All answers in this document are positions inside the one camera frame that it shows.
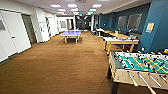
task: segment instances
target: blue accent wall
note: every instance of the blue accent wall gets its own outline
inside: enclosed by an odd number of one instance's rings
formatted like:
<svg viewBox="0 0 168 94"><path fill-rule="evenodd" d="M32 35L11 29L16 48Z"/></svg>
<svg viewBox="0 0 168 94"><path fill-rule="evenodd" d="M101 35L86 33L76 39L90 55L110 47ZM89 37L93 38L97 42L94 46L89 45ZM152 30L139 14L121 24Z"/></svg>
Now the blue accent wall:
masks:
<svg viewBox="0 0 168 94"><path fill-rule="evenodd" d="M144 4L144 5L141 5L141 6L138 6L138 7L130 8L130 9L127 9L127 10L123 10L123 11L120 11L120 12L112 12L112 13L109 13L109 14L101 14L100 27L103 28L103 29L113 28L113 29L119 30L119 28L117 28L119 16L126 16L127 17L127 19L126 19L126 25L127 25L129 15L142 14L139 29L137 30L139 32L142 32L145 21L146 21L146 17L147 17L147 14L148 14L149 7L150 7L150 3Z"/></svg>
<svg viewBox="0 0 168 94"><path fill-rule="evenodd" d="M168 0L153 0L140 40L144 53L157 52L168 47ZM147 33L148 23L154 23L152 33Z"/></svg>
<svg viewBox="0 0 168 94"><path fill-rule="evenodd" d="M145 21L146 21L146 17L148 15L149 7L150 7L150 3L118 12L117 15L116 15L115 29L117 29L117 30L119 29L119 28L117 28L117 24L118 24L118 18L120 16L126 16L126 27L127 27L129 15L142 14L139 29L137 30L139 32L142 32L143 28L144 28Z"/></svg>

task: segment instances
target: game table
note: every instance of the game table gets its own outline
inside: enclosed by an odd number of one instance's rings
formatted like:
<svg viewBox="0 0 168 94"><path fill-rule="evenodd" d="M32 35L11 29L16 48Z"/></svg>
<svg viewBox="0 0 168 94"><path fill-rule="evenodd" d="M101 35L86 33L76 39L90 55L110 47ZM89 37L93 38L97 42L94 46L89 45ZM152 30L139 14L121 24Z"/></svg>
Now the game table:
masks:
<svg viewBox="0 0 168 94"><path fill-rule="evenodd" d="M111 94L117 94L120 83L168 90L168 56L111 51L107 79L113 80Z"/></svg>
<svg viewBox="0 0 168 94"><path fill-rule="evenodd" d="M131 44L130 50L129 52L131 53L133 48L134 48L134 44L138 44L139 40L135 39L135 40L131 40L131 39L122 39L122 38L118 38L118 37L103 37L103 40L105 41L105 51L107 51L107 55L109 55L110 53L110 49L111 49L111 45L112 44Z"/></svg>
<svg viewBox="0 0 168 94"><path fill-rule="evenodd" d="M65 36L65 43L67 43L68 38L75 38L77 43L80 35L81 31L79 30L68 30L60 34L60 36Z"/></svg>

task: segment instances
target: light fixture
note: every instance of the light fixture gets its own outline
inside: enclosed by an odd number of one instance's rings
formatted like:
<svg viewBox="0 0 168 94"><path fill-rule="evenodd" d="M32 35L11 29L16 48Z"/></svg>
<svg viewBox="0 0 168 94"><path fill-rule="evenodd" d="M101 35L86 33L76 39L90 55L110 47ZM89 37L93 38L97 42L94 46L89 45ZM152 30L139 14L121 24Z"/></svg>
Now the light fixture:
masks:
<svg viewBox="0 0 168 94"><path fill-rule="evenodd" d="M88 14L92 14L93 12L87 12Z"/></svg>
<svg viewBox="0 0 168 94"><path fill-rule="evenodd" d="M62 14L62 15L67 15L67 14Z"/></svg>
<svg viewBox="0 0 168 94"><path fill-rule="evenodd" d="M92 14L86 14L86 15L92 15Z"/></svg>
<svg viewBox="0 0 168 94"><path fill-rule="evenodd" d="M77 7L76 4L68 4L67 6L68 6L69 8L76 8L76 7Z"/></svg>
<svg viewBox="0 0 168 94"><path fill-rule="evenodd" d="M89 11L96 11L96 9L89 9Z"/></svg>
<svg viewBox="0 0 168 94"><path fill-rule="evenodd" d="M57 7L57 8L58 8L58 7L61 7L61 6L58 5L58 4L51 4L50 6L51 6L51 7Z"/></svg>
<svg viewBox="0 0 168 94"><path fill-rule="evenodd" d="M66 11L65 9L58 9L58 11Z"/></svg>
<svg viewBox="0 0 168 94"><path fill-rule="evenodd" d="M79 15L79 14L74 14L74 15Z"/></svg>
<svg viewBox="0 0 168 94"><path fill-rule="evenodd" d="M79 14L79 12L73 12L73 14Z"/></svg>
<svg viewBox="0 0 168 94"><path fill-rule="evenodd" d="M71 11L78 11L78 8L75 8L75 9L71 9Z"/></svg>
<svg viewBox="0 0 168 94"><path fill-rule="evenodd" d="M59 14L64 14L64 12L57 12L57 13L59 13Z"/></svg>
<svg viewBox="0 0 168 94"><path fill-rule="evenodd" d="M100 8L102 5L101 4L94 4L92 7L93 8Z"/></svg>

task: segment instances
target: recessed light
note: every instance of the recessed light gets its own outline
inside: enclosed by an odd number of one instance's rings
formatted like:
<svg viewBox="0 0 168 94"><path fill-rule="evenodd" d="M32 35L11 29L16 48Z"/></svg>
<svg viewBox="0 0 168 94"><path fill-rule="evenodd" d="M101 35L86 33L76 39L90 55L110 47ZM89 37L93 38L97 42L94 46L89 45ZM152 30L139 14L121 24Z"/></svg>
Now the recessed light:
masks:
<svg viewBox="0 0 168 94"><path fill-rule="evenodd" d="M57 13L59 13L59 14L64 14L64 12L57 12Z"/></svg>
<svg viewBox="0 0 168 94"><path fill-rule="evenodd" d="M76 8L77 7L76 4L68 4L67 6L70 7L70 8Z"/></svg>
<svg viewBox="0 0 168 94"><path fill-rule="evenodd" d="M61 6L58 5L58 4L51 4L50 6L51 6L51 7L61 7Z"/></svg>
<svg viewBox="0 0 168 94"><path fill-rule="evenodd" d="M92 14L86 14L86 15L92 15Z"/></svg>
<svg viewBox="0 0 168 94"><path fill-rule="evenodd" d="M93 12L87 12L88 14L92 14Z"/></svg>
<svg viewBox="0 0 168 94"><path fill-rule="evenodd" d="M65 9L58 9L58 11L66 11Z"/></svg>
<svg viewBox="0 0 168 94"><path fill-rule="evenodd" d="M62 14L62 15L67 15L67 14Z"/></svg>
<svg viewBox="0 0 168 94"><path fill-rule="evenodd" d="M75 8L75 9L71 9L71 11L78 11L78 8Z"/></svg>
<svg viewBox="0 0 168 94"><path fill-rule="evenodd" d="M89 11L96 11L96 9L89 9Z"/></svg>
<svg viewBox="0 0 168 94"><path fill-rule="evenodd" d="M79 12L73 12L73 14L79 14Z"/></svg>
<svg viewBox="0 0 168 94"><path fill-rule="evenodd" d="M100 8L102 5L101 4L94 4L92 7L93 8Z"/></svg>

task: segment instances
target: ping pong table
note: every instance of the ping pong table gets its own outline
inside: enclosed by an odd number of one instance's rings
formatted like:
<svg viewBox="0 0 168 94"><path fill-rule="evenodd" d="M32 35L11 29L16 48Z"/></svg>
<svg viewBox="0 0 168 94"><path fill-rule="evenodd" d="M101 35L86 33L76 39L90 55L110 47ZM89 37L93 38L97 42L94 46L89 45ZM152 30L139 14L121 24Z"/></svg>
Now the ping pong table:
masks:
<svg viewBox="0 0 168 94"><path fill-rule="evenodd" d="M76 43L79 40L79 36L81 34L81 31L79 30L68 30L60 34L60 36L65 36L65 43L67 43L68 38L75 38Z"/></svg>

